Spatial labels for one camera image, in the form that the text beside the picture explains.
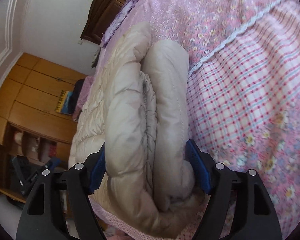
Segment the purple frilled left pillow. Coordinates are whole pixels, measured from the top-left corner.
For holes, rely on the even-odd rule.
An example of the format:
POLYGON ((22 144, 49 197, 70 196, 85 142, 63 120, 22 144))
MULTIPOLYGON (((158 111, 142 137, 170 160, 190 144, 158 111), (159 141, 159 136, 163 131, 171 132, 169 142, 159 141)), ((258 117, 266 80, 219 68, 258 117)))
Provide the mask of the purple frilled left pillow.
POLYGON ((115 31, 122 24, 129 12, 135 7, 136 2, 137 0, 129 0, 120 10, 120 12, 115 16, 114 20, 111 22, 110 26, 107 28, 102 37, 102 48, 106 48, 115 31))

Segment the beige puffer down jacket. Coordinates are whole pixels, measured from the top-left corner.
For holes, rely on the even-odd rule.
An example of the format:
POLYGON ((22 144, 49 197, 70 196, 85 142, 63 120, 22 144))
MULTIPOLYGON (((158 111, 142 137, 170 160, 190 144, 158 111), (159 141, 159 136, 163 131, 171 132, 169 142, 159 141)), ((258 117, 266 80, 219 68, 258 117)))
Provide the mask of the beige puffer down jacket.
POLYGON ((182 46, 152 43, 140 22, 117 41, 79 115, 69 165, 104 147, 93 211, 136 239, 177 238, 204 198, 184 153, 188 67, 182 46))

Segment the yellow blue book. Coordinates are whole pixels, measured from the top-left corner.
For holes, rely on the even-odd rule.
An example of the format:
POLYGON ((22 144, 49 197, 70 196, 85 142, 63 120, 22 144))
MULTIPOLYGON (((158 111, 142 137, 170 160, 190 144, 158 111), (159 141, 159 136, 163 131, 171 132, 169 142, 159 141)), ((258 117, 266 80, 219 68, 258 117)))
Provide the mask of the yellow blue book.
POLYGON ((55 112, 60 114, 71 115, 69 109, 69 100, 72 96, 71 91, 63 90, 58 98, 57 105, 55 107, 55 112))

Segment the yellow wooden wardrobe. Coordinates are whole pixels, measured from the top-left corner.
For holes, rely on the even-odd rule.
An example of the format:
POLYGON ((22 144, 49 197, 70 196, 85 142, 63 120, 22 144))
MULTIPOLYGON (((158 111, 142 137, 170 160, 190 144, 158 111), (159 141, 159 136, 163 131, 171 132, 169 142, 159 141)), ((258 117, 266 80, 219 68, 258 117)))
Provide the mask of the yellow wooden wardrobe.
POLYGON ((55 141, 59 152, 68 155, 76 123, 57 113, 59 96, 72 91, 86 75, 39 57, 23 53, 0 88, 0 144, 15 126, 55 141))

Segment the wooden open shelf unit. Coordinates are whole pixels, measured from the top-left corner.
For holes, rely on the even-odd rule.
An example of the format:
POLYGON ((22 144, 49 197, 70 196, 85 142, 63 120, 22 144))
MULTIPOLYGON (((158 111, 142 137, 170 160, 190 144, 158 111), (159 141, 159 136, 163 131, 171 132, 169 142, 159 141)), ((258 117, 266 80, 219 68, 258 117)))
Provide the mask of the wooden open shelf unit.
POLYGON ((68 167, 71 145, 8 122, 0 116, 0 194, 26 202, 36 172, 58 158, 59 170, 68 167))

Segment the dark wooden headboard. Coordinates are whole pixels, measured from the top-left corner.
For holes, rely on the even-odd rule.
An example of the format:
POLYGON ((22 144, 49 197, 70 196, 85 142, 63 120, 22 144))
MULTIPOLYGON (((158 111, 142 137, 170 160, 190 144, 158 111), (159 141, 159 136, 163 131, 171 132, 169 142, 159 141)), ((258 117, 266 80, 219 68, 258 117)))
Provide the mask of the dark wooden headboard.
POLYGON ((82 40, 101 44, 102 37, 127 0, 93 0, 82 40))

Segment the black clothing on chair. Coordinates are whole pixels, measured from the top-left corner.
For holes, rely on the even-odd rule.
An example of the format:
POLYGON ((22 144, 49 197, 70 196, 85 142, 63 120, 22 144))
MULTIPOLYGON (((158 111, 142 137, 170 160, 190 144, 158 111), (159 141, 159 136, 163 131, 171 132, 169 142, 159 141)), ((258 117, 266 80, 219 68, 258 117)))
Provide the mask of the black clothing on chair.
POLYGON ((85 79, 80 79, 75 83, 74 89, 72 91, 72 95, 70 96, 69 103, 68 103, 68 109, 70 114, 73 114, 75 111, 84 81, 85 79))

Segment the chair with pink floral cover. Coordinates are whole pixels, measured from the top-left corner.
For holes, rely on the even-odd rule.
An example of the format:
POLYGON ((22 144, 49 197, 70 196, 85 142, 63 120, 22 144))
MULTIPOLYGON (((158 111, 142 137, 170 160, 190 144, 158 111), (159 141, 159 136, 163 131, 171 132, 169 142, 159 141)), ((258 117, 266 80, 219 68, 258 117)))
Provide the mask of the chair with pink floral cover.
POLYGON ((88 99, 88 95, 90 93, 90 89, 92 87, 93 82, 94 82, 93 76, 87 76, 83 81, 83 85, 80 89, 78 100, 76 102, 76 107, 75 107, 74 113, 72 115, 72 119, 74 121, 77 121, 79 119, 79 115, 82 111, 82 108, 83 108, 85 102, 88 99))

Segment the dark wooden nightstand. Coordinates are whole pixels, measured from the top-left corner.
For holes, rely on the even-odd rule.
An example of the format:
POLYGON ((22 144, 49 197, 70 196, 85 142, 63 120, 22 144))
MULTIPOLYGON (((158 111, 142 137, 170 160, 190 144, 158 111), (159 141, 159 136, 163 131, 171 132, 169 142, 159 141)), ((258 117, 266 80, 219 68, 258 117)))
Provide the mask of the dark wooden nightstand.
POLYGON ((100 52, 101 52, 101 48, 99 47, 98 50, 96 51, 96 53, 94 54, 94 58, 93 58, 93 61, 92 61, 92 64, 91 64, 92 68, 96 68, 97 63, 98 63, 98 59, 99 59, 99 56, 100 56, 100 52))

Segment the pink floral bedspread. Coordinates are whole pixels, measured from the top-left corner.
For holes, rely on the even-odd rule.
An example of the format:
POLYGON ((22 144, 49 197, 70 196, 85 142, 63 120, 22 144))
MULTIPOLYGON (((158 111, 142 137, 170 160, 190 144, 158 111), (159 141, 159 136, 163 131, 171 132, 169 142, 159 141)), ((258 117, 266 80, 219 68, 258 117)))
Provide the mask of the pink floral bedspread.
POLYGON ((190 136, 217 161, 257 169, 289 237, 300 226, 300 1, 137 0, 99 68, 143 21, 190 56, 190 136))

